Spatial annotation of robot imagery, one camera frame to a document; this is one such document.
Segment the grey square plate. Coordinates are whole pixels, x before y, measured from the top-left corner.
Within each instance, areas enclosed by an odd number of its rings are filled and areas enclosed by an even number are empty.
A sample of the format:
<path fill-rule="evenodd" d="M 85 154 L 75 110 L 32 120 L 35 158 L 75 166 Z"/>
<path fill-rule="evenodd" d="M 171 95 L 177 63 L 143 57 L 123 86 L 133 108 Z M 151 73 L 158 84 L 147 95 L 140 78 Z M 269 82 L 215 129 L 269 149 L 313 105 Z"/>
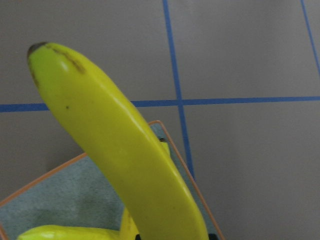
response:
<path fill-rule="evenodd" d="M 214 218 L 161 122 L 149 125 L 186 183 L 204 219 L 208 239 L 221 240 Z M 0 237 L 17 237 L 35 227 L 57 225 L 116 230 L 123 201 L 88 156 L 81 154 L 27 184 L 0 203 Z"/>

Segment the small yellow banana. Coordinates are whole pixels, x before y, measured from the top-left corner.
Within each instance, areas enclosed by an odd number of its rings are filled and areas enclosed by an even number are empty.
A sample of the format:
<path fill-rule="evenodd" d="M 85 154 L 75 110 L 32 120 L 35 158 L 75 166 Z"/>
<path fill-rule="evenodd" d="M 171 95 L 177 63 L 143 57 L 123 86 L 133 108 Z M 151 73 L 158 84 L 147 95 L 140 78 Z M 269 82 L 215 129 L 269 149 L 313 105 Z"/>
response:
<path fill-rule="evenodd" d="M 119 240 L 117 230 L 95 227 L 42 225 L 21 233 L 17 240 Z"/>

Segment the large yellow banana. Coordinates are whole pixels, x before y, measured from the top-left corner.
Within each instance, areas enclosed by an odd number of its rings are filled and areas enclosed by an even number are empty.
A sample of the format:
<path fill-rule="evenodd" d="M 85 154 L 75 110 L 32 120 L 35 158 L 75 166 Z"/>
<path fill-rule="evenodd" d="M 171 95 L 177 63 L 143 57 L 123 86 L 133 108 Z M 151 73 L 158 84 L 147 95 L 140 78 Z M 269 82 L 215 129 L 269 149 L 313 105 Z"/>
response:
<path fill-rule="evenodd" d="M 139 235 L 138 228 L 129 213 L 129 210 L 125 207 L 121 217 L 121 224 L 119 229 L 120 240 L 135 240 Z"/>

